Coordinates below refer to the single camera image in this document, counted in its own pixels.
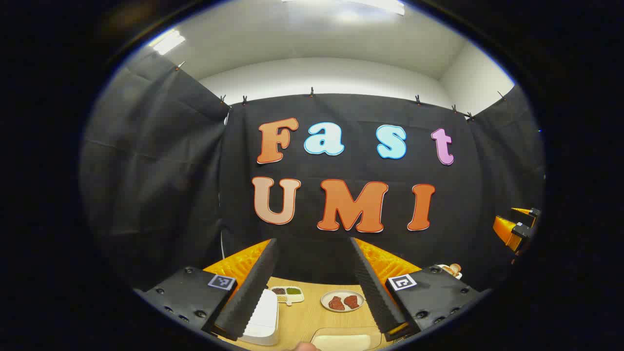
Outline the beige rice tray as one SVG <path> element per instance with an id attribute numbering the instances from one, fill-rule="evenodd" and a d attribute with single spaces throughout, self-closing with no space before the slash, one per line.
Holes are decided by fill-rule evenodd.
<path id="1" fill-rule="evenodd" d="M 375 327 L 321 328 L 311 342 L 321 351 L 371 351 L 383 338 Z"/>

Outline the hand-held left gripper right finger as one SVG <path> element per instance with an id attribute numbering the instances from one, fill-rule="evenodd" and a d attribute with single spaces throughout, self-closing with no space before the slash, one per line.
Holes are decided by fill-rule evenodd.
<path id="1" fill-rule="evenodd" d="M 387 341 L 408 338 L 459 316 L 490 294 L 437 265 L 419 268 L 379 247 L 350 238 L 354 274 Z"/>

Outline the black backdrop cloth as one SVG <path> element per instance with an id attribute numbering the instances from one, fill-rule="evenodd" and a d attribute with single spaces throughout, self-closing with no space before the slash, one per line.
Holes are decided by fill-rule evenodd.
<path id="1" fill-rule="evenodd" d="M 495 216 L 540 208 L 544 180 L 519 87 L 471 122 L 361 94 L 227 106 L 150 50 L 111 78 L 80 161 L 92 231 L 135 288 L 270 238 L 274 277 L 355 285 L 356 237 L 420 267 L 460 264 L 485 289 L 513 259 Z"/>

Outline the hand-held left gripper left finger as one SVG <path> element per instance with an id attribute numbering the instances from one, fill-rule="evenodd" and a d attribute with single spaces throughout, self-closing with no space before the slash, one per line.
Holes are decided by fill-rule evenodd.
<path id="1" fill-rule="evenodd" d="M 270 238 L 204 269 L 183 267 L 135 293 L 195 332 L 235 341 L 243 335 L 278 255 L 278 240 Z"/>

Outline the white divided bean dish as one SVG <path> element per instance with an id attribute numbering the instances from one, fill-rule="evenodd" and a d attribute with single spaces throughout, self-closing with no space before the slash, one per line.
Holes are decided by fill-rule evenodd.
<path id="1" fill-rule="evenodd" d="M 272 291 L 272 289 L 274 288 L 284 288 L 287 289 L 288 287 L 294 287 L 294 285 L 278 285 L 278 286 L 274 286 L 274 287 L 270 287 L 270 291 Z M 278 303 L 281 304 L 287 304 L 287 305 L 292 305 L 292 304 L 298 304 L 300 302 L 303 302 L 303 300 L 305 300 L 305 294 L 303 293 L 303 289 L 301 287 L 298 287 L 299 289 L 301 289 L 302 294 L 299 295 L 276 295 L 278 298 Z"/>

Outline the white rice cooker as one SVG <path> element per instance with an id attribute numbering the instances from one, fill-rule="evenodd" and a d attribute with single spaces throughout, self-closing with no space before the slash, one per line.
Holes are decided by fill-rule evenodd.
<path id="1" fill-rule="evenodd" d="M 279 303 L 278 295 L 265 289 L 254 309 L 252 317 L 238 339 L 248 344 L 273 346 L 278 344 Z"/>

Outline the round beige plate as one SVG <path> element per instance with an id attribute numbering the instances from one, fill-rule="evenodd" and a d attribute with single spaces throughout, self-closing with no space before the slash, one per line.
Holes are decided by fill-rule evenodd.
<path id="1" fill-rule="evenodd" d="M 348 295 L 357 295 L 358 296 L 358 302 L 360 304 L 359 308 L 361 308 L 365 304 L 365 302 L 366 302 L 366 300 L 365 300 L 365 298 L 364 298 L 362 293 L 359 293 L 359 292 L 356 292 L 356 291 L 352 291 L 352 290 L 334 290 L 334 291 L 330 291 L 330 292 L 326 293 L 325 295 L 323 295 L 323 297 L 321 297 L 320 302 L 321 302 L 321 305 L 323 305 L 323 307 L 325 309 L 327 309 L 327 310 L 329 310 L 331 312 L 346 313 L 346 312 L 355 311 L 356 309 L 355 310 L 351 310 L 346 305 L 345 305 L 345 311 L 335 311 L 335 310 L 329 309 L 329 307 L 328 307 L 328 302 L 334 296 L 341 297 L 341 300 L 343 302 L 343 298 L 347 297 Z"/>

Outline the ceiling light panel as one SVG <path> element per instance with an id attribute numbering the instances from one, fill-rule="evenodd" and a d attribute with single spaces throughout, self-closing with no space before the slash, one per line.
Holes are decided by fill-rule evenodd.
<path id="1" fill-rule="evenodd" d="M 406 5 L 399 0 L 279 0 L 281 3 L 296 3 L 310 9 L 323 11 L 373 11 L 404 17 Z"/>
<path id="2" fill-rule="evenodd" d="M 156 51 L 156 53 L 164 56 L 166 53 L 169 53 L 185 41 L 186 38 L 181 35 L 178 29 L 174 28 L 153 39 L 149 42 L 148 47 L 151 47 L 154 51 Z"/>

